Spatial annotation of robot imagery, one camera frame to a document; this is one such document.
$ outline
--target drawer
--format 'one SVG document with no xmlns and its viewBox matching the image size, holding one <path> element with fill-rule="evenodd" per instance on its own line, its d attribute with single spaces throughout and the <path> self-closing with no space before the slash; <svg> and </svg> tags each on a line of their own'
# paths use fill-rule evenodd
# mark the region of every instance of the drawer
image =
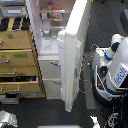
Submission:
<svg viewBox="0 0 128 128">
<path fill-rule="evenodd" d="M 0 49 L 27 49 L 31 48 L 28 31 L 0 32 Z"/>
<path fill-rule="evenodd" d="M 35 79 L 26 82 L 0 82 L 0 93 L 30 92 L 40 92 L 38 77 L 35 77 Z"/>
<path fill-rule="evenodd" d="M 26 50 L 0 50 L 1 66 L 27 66 L 35 65 L 31 49 Z"/>
<path fill-rule="evenodd" d="M 59 64 L 59 60 L 42 60 L 38 57 L 38 62 L 43 79 L 61 78 L 60 66 L 53 64 Z"/>
<path fill-rule="evenodd" d="M 25 6 L 1 7 L 4 17 L 25 17 L 27 15 Z"/>
<path fill-rule="evenodd" d="M 61 84 L 53 82 L 56 80 L 43 80 L 47 99 L 61 99 Z"/>
<path fill-rule="evenodd" d="M 0 67 L 0 77 L 15 77 L 19 75 L 37 76 L 38 70 L 36 66 L 23 67 Z"/>
</svg>

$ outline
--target drawer handle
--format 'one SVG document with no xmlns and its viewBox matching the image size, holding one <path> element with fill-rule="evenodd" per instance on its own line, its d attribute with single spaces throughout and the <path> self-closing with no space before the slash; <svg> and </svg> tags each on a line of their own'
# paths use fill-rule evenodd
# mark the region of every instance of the drawer handle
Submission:
<svg viewBox="0 0 128 128">
<path fill-rule="evenodd" d="M 1 92 L 7 93 L 7 92 L 19 92 L 20 87 L 18 86 L 17 90 L 7 90 L 7 91 L 3 91 L 4 86 L 1 87 Z"/>
<path fill-rule="evenodd" d="M 2 44 L 2 40 L 0 40 L 0 44 Z"/>
<path fill-rule="evenodd" d="M 16 74 L 16 71 L 14 72 L 10 72 L 10 73 L 0 73 L 0 75 L 15 75 Z"/>
<path fill-rule="evenodd" d="M 0 64 L 9 63 L 9 59 L 7 61 L 1 61 Z"/>
</svg>

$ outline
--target shelf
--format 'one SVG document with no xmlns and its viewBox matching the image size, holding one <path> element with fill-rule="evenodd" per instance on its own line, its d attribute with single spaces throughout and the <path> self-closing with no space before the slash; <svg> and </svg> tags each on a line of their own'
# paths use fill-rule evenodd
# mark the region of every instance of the shelf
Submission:
<svg viewBox="0 0 128 128">
<path fill-rule="evenodd" d="M 42 28 L 42 29 L 51 29 L 51 30 L 53 30 L 53 29 L 58 29 L 58 30 L 62 30 L 62 29 L 66 29 L 66 27 L 65 26 L 51 26 L 50 28 Z"/>
<path fill-rule="evenodd" d="M 64 20 L 67 20 L 68 21 L 69 19 L 69 16 L 66 17 L 66 16 L 63 16 L 62 20 L 54 20 L 53 16 L 48 16 L 48 19 L 42 19 L 42 20 L 50 20 L 50 21 L 64 21 Z"/>
<path fill-rule="evenodd" d="M 71 10 L 40 10 L 39 13 L 71 13 Z"/>
<path fill-rule="evenodd" d="M 51 38 L 50 40 L 43 39 L 40 55 L 58 55 L 57 38 Z"/>
<path fill-rule="evenodd" d="M 66 29 L 65 26 L 55 26 L 55 27 L 51 27 L 51 29 Z"/>
</svg>

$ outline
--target white refrigerator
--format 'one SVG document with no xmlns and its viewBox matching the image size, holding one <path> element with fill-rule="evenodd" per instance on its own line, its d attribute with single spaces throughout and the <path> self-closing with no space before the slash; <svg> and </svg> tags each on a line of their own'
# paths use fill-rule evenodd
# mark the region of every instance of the white refrigerator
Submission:
<svg viewBox="0 0 128 128">
<path fill-rule="evenodd" d="M 72 110 L 93 0 L 26 0 L 48 99 Z"/>
</svg>

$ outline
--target open refrigerator door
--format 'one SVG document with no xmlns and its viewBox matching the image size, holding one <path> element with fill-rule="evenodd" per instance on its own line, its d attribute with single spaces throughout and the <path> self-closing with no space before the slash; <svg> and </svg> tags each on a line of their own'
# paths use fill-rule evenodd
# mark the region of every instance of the open refrigerator door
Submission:
<svg viewBox="0 0 128 128">
<path fill-rule="evenodd" d="M 67 27 L 58 34 L 62 93 L 66 111 L 72 110 L 79 91 L 81 63 L 89 25 L 91 0 L 76 0 Z"/>
</svg>

